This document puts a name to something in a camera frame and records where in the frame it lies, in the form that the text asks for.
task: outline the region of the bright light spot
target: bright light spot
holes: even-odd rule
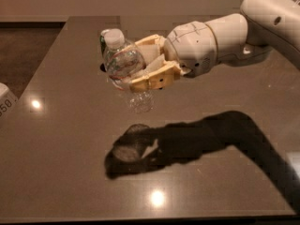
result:
[[[33,101],[31,102],[31,104],[32,104],[32,106],[33,106],[34,108],[36,108],[36,109],[39,109],[39,108],[40,108],[40,103],[39,103],[39,101],[33,100]]]
[[[155,190],[152,194],[151,194],[151,203],[155,206],[155,207],[160,207],[164,204],[165,202],[165,196],[163,194],[163,192],[159,191],[159,190]]]

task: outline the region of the table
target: table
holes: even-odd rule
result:
[[[281,54],[182,78],[141,114],[99,70],[105,28],[137,40],[212,18],[69,18],[0,129],[0,221],[299,213],[300,72]],[[137,124],[155,131],[146,162],[115,164],[113,145]]]

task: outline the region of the wall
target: wall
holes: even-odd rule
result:
[[[242,0],[0,0],[0,22],[63,22],[68,16],[226,15]]]

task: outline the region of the dark floor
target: dark floor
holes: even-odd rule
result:
[[[0,28],[0,83],[19,98],[62,28],[12,26]]]

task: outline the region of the water bottle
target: water bottle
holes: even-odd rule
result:
[[[103,53],[105,69],[112,83],[126,92],[127,105],[135,113],[149,112],[153,108],[151,91],[133,93],[130,81],[137,72],[145,76],[143,55],[134,42],[126,39],[119,29],[111,29],[104,35],[106,49]]]

